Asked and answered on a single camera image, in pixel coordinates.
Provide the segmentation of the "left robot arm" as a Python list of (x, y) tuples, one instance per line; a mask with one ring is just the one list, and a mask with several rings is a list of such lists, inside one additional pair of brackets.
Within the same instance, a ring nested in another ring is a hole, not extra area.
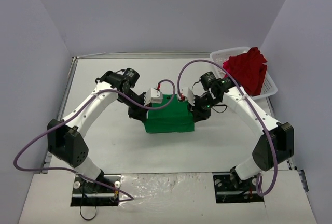
[(88, 156), (89, 148), (84, 141), (89, 128), (99, 115), (113, 102), (128, 106), (128, 114), (137, 120), (146, 120), (146, 110), (130, 102), (144, 104), (144, 94), (138, 95), (132, 89), (140, 75), (132, 68), (119, 72), (108, 71), (95, 80), (91, 94), (61, 121), (51, 120), (47, 129), (65, 122), (66, 124), (47, 134), (48, 151), (67, 163), (77, 174), (86, 179), (86, 186), (93, 192), (104, 187), (104, 172)]

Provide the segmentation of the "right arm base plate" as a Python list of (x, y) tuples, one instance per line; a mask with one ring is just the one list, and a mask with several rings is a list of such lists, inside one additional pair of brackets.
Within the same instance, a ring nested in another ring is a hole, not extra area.
[(212, 175), (217, 204), (264, 202), (264, 197), (259, 196), (256, 192), (257, 176), (248, 179), (237, 189), (231, 182), (229, 172), (213, 173)]

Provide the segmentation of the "green t shirt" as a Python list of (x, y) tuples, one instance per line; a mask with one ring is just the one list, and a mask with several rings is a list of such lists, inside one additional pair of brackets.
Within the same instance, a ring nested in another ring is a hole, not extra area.
[(147, 133), (184, 133), (195, 130), (193, 115), (188, 111), (187, 103), (176, 97), (163, 109), (149, 110), (143, 125)]

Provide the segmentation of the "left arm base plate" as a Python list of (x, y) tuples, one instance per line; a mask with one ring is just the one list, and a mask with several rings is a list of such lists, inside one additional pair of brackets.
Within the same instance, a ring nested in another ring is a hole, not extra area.
[(118, 201), (118, 191), (75, 177), (70, 207), (118, 206)]

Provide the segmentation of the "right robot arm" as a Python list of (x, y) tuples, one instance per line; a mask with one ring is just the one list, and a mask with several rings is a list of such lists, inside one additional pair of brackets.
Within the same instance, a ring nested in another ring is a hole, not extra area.
[(213, 72), (207, 72), (200, 77), (200, 82), (204, 89), (201, 96), (194, 95), (189, 88), (179, 91), (179, 98), (188, 102), (195, 122), (208, 119), (211, 108), (223, 103), (241, 118), (258, 139), (251, 156), (230, 170), (230, 183), (234, 188), (244, 188), (250, 178), (263, 171), (276, 171), (278, 164), (293, 156), (294, 128), (290, 123), (280, 123), (267, 114), (230, 77), (216, 78)]

